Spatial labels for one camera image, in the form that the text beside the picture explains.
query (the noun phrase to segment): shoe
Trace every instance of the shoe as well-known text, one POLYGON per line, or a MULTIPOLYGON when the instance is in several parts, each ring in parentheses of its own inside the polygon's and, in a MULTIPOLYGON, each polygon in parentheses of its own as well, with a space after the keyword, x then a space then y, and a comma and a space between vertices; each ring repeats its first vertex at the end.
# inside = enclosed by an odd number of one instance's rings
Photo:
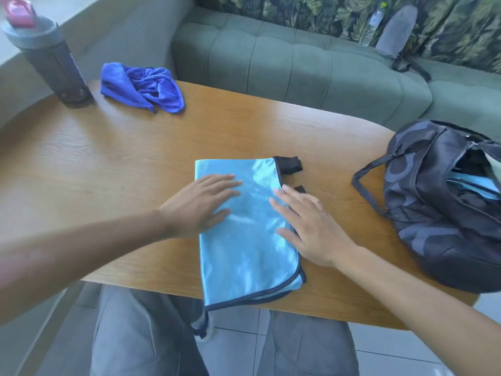
POLYGON ((206 341, 209 341, 212 333, 214 332, 214 322, 212 321, 212 317, 209 313, 205 313, 205 320, 202 327, 198 329, 194 328, 193 332, 195 334, 195 340, 198 343, 205 343, 206 341))

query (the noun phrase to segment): person's left hand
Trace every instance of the person's left hand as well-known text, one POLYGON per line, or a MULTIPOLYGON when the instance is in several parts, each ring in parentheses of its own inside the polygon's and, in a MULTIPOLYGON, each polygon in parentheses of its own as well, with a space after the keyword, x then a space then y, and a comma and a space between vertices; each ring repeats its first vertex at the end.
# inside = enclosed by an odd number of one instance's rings
POLYGON ((235 174, 211 174, 186 186, 157 209, 166 222, 163 238, 199 234, 221 223, 231 211, 214 211, 228 199, 239 196, 240 192, 233 188, 242 183, 235 180, 235 174))

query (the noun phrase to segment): hand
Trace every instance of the hand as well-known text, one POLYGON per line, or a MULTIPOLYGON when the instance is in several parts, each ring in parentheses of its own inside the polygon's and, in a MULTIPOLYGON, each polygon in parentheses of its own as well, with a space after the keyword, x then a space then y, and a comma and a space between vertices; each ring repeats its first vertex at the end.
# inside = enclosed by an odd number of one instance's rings
POLYGON ((276 189, 275 195, 291 209, 270 198, 272 207, 296 229, 299 236, 286 228, 277 229, 277 233, 306 259, 322 266, 336 266, 336 260, 343 252, 356 247, 316 197, 299 193, 287 185, 282 190, 276 189))
POLYGON ((235 174, 211 174, 198 178, 172 196, 158 211, 167 224, 167 238, 191 236, 221 223, 231 211, 214 211, 228 199, 239 196, 232 190, 243 181, 235 180, 235 174))

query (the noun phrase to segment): person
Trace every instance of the person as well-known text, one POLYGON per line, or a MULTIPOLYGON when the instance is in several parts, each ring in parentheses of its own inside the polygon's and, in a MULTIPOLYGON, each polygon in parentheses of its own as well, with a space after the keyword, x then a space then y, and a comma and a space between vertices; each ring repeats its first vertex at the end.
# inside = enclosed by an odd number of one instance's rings
MULTIPOLYGON (((146 213, 3 243, 0 324, 137 248, 220 223, 230 211, 215 211, 239 185, 234 175, 210 175, 146 213)), ((290 208, 270 203, 297 232, 277 234, 302 256, 372 294, 456 376, 501 374, 501 325, 357 246, 314 196, 285 185, 275 194, 290 208)), ((191 329, 199 321, 193 300, 112 286, 101 298, 92 375, 208 374, 191 329)), ((346 322, 272 312, 258 374, 357 375, 346 322)))

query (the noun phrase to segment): tile floor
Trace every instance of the tile floor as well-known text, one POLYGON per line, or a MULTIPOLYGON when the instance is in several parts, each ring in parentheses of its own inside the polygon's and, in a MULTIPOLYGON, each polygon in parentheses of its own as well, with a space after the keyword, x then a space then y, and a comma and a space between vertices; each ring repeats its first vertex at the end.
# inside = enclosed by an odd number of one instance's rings
MULTIPOLYGON (((95 299, 78 303, 70 312, 37 376, 64 374, 88 376, 90 346, 97 317, 95 299)), ((484 295, 475 306, 501 323, 501 293, 484 295)), ((199 345, 209 373, 216 376, 256 374, 270 318, 266 309, 235 307, 213 314, 212 339, 199 345)), ((409 331, 350 324, 360 376, 454 376, 409 331)))

